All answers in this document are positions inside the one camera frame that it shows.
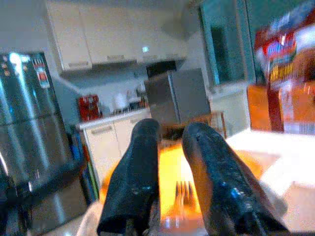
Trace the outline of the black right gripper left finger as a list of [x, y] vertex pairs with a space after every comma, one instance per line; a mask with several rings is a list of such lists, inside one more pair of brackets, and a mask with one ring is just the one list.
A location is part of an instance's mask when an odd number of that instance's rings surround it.
[[150, 211], [158, 196], [159, 123], [152, 118], [133, 128], [129, 146], [114, 169], [97, 234], [123, 234], [128, 220], [137, 233], [149, 226]]

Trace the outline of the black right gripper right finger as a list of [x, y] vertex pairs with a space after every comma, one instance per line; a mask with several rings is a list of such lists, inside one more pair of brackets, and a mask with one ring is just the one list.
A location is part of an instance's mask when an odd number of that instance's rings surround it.
[[209, 235], [268, 236], [288, 230], [257, 178], [216, 130], [191, 123], [184, 128], [182, 147]]

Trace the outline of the silver metal fork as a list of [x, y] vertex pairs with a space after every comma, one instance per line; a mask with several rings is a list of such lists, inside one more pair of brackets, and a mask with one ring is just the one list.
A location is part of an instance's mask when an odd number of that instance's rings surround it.
[[182, 224], [198, 218], [196, 202], [191, 181], [177, 181], [175, 187], [175, 200], [165, 216], [167, 229], [179, 229]]

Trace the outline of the white lower kitchen cabinets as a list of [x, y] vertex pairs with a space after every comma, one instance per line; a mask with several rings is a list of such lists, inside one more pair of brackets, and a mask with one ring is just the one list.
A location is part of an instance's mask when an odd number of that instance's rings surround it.
[[134, 126], [150, 117], [150, 110], [144, 108], [76, 125], [88, 146], [99, 186], [127, 150]]

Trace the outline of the white kitchen cabinets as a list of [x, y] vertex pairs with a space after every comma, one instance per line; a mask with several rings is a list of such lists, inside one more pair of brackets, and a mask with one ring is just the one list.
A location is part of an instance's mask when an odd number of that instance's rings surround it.
[[99, 186], [127, 150], [134, 126], [150, 117], [150, 110], [144, 108], [76, 125], [88, 146]]
[[180, 18], [151, 1], [122, 5], [47, 0], [61, 72], [112, 63], [183, 60], [188, 53]]

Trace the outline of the orange placemat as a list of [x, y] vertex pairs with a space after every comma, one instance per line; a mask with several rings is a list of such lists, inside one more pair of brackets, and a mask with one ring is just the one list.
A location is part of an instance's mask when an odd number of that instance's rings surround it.
[[[249, 167], [251, 172], [257, 179], [260, 179], [267, 167], [258, 160], [260, 153], [244, 150], [235, 150], [236, 154]], [[165, 219], [166, 212], [170, 209], [175, 200], [175, 187], [177, 181], [191, 181], [193, 185], [193, 193], [196, 202], [196, 211], [199, 217], [202, 218], [199, 200], [196, 194], [195, 184], [189, 164], [184, 156], [182, 145], [167, 147], [160, 151], [158, 159], [158, 183], [159, 183], [159, 201], [160, 215]], [[111, 175], [117, 165], [111, 168], [110, 172], [104, 178], [100, 190], [100, 202], [104, 203], [109, 187]]]

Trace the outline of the red coffee machine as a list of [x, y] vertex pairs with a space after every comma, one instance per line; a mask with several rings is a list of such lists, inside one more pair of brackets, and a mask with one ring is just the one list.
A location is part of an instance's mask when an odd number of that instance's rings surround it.
[[99, 98], [96, 94], [79, 97], [77, 99], [77, 105], [81, 121], [87, 122], [102, 117], [102, 112], [98, 107]]

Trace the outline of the small grey refrigerator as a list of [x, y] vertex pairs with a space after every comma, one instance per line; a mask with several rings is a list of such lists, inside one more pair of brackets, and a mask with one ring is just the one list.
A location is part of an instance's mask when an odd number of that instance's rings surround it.
[[167, 71], [144, 81], [151, 117], [181, 124], [211, 112], [200, 68]]

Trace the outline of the orange box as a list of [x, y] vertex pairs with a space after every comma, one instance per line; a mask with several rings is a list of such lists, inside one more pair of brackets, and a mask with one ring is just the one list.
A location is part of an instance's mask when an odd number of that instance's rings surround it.
[[315, 136], [315, 81], [272, 90], [249, 85], [251, 130]]

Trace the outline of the black microwave oven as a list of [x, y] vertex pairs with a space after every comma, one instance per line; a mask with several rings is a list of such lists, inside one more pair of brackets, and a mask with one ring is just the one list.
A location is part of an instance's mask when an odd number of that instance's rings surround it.
[[151, 64], [146, 67], [148, 78], [163, 74], [167, 71], [176, 71], [177, 66], [174, 60], [171, 61], [161, 61]]

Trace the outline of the black glossy refrigerator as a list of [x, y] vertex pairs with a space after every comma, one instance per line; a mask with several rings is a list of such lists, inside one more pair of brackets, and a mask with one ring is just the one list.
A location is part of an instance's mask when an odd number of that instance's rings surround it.
[[43, 52], [0, 53], [0, 175], [18, 193], [83, 196]]

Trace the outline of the colourful snack box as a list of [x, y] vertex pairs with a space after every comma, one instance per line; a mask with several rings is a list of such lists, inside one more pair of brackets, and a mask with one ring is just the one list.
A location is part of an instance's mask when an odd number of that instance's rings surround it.
[[261, 28], [255, 35], [254, 52], [270, 87], [285, 81], [315, 81], [315, 11], [280, 29]]

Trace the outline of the white upper kitchen cabinets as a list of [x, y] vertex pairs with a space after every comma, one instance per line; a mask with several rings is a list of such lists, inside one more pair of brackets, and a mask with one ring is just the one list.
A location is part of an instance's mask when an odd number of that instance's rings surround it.
[[122, 5], [47, 0], [61, 72], [112, 63], [183, 60], [188, 53], [180, 18], [151, 1]]

